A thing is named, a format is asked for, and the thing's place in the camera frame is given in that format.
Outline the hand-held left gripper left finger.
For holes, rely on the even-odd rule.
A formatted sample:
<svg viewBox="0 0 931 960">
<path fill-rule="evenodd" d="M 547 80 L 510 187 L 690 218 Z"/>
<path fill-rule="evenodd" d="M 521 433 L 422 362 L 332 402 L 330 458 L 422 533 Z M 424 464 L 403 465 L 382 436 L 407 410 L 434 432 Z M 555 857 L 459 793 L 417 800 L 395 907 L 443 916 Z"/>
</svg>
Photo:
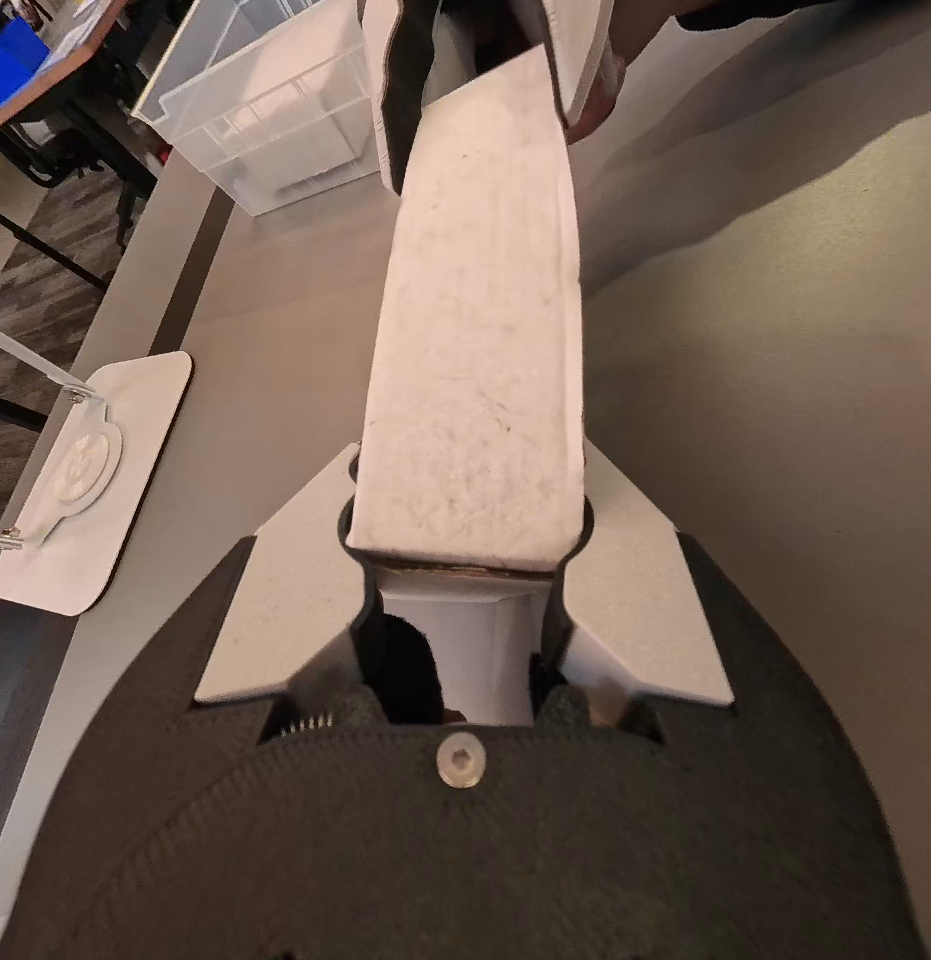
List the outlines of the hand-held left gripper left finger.
<svg viewBox="0 0 931 960">
<path fill-rule="evenodd" d="M 308 718 L 331 714 L 336 694 L 362 683 L 352 629 L 374 594 L 341 532 L 359 451 L 357 442 L 347 446 L 256 532 L 198 704 L 278 696 Z"/>
</svg>

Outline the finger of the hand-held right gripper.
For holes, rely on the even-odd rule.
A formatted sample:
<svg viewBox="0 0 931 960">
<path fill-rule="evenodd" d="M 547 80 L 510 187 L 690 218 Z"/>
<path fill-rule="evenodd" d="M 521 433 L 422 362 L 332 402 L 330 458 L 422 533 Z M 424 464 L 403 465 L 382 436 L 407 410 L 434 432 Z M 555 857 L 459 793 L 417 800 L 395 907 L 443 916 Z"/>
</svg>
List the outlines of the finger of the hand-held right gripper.
<svg viewBox="0 0 931 960">
<path fill-rule="evenodd" d="M 435 60 L 436 1 L 361 1 L 359 24 L 384 186 L 401 196 Z"/>
<path fill-rule="evenodd" d="M 544 44 L 565 126 L 577 125 L 594 90 L 617 93 L 617 65 L 609 30 L 614 1 L 512 1 L 510 8 L 531 45 Z"/>
</svg>

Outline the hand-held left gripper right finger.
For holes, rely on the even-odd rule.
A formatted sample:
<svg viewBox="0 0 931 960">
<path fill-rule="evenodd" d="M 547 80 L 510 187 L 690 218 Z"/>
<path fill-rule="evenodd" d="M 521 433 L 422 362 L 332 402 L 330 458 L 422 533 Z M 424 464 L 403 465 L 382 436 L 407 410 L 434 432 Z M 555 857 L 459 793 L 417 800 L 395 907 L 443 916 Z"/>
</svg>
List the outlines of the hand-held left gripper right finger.
<svg viewBox="0 0 931 960">
<path fill-rule="evenodd" d="M 582 537 L 555 571 L 540 655 L 615 727 L 633 703 L 664 697 L 726 709 L 735 694 L 679 536 L 592 442 L 584 445 Z"/>
</svg>

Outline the clear plastic storage bin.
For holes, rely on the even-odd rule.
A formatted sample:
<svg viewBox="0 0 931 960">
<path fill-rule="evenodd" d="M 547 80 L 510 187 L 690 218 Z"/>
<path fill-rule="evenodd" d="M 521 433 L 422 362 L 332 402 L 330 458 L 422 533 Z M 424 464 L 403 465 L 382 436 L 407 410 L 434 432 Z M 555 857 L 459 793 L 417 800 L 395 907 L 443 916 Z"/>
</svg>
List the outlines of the clear plastic storage bin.
<svg viewBox="0 0 931 960">
<path fill-rule="evenodd" d="M 354 1 L 199 1 L 133 110 L 247 214 L 379 172 Z"/>
</svg>

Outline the white cardboard box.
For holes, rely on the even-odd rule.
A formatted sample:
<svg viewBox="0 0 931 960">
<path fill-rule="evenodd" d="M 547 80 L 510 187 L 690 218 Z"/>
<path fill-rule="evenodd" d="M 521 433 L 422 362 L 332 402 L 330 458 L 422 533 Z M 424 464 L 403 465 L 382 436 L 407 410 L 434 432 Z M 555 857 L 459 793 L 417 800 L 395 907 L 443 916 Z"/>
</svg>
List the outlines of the white cardboard box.
<svg viewBox="0 0 931 960">
<path fill-rule="evenodd" d="M 585 518 L 580 237 L 544 44 L 428 105 L 392 238 L 348 544 L 552 573 Z"/>
</svg>

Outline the person's right hand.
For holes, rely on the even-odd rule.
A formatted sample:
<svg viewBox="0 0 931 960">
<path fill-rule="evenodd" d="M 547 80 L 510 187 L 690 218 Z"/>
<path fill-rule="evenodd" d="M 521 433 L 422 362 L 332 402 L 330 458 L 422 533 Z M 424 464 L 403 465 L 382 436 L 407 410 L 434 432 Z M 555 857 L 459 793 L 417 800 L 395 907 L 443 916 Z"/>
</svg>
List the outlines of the person's right hand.
<svg viewBox="0 0 931 960">
<path fill-rule="evenodd" d="M 571 146 L 590 137 L 609 119 L 628 67 L 671 18 L 692 14 L 711 5 L 711 1 L 616 1 L 607 31 L 611 73 L 595 78 L 579 121 L 566 131 L 567 144 Z"/>
</svg>

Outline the brown wooden desk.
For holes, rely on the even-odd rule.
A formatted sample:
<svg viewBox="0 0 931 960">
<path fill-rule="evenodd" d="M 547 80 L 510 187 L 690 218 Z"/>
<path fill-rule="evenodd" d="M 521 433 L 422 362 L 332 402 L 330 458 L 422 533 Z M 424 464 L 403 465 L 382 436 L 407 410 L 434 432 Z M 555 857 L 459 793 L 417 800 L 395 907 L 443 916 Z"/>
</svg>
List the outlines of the brown wooden desk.
<svg viewBox="0 0 931 960">
<path fill-rule="evenodd" d="M 13 96 L 0 103 L 0 129 L 83 70 L 102 50 L 128 5 L 128 1 L 89 2 L 80 17 L 72 13 L 71 6 L 63 6 L 47 25 L 51 64 L 43 65 Z"/>
</svg>

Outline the blue monitor screen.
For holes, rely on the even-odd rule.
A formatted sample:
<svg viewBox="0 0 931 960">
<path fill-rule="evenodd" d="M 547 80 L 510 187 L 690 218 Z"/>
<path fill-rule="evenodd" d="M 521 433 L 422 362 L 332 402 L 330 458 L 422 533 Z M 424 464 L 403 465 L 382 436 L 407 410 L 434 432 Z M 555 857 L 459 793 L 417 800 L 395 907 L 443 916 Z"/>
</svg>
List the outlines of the blue monitor screen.
<svg viewBox="0 0 931 960">
<path fill-rule="evenodd" d="M 16 17 L 0 30 L 0 107 L 40 71 L 51 51 L 30 23 Z"/>
</svg>

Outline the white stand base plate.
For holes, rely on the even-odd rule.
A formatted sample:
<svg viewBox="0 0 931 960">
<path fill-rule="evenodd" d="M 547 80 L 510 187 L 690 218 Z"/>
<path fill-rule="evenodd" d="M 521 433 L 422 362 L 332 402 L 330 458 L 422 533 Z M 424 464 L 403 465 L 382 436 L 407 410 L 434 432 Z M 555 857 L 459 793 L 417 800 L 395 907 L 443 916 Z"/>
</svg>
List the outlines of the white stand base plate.
<svg viewBox="0 0 931 960">
<path fill-rule="evenodd" d="M 112 582 L 194 372 L 183 351 L 99 368 L 86 382 L 63 382 L 75 399 L 11 527 L 25 542 L 0 551 L 0 600 L 73 618 Z M 123 436 L 111 483 L 82 513 L 59 519 L 56 468 L 89 427 L 110 423 Z"/>
</svg>

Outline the round white mount disc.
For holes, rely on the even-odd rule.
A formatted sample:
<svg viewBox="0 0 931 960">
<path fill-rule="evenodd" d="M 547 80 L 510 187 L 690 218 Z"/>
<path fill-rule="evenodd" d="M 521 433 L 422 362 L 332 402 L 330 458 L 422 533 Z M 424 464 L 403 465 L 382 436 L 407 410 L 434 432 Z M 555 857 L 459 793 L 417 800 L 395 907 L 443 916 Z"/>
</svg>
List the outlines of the round white mount disc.
<svg viewBox="0 0 931 960">
<path fill-rule="evenodd" d="M 52 475 L 51 498 L 60 520 L 88 510 L 112 483 L 123 452 L 123 436 L 112 423 L 89 427 L 67 449 Z"/>
</svg>

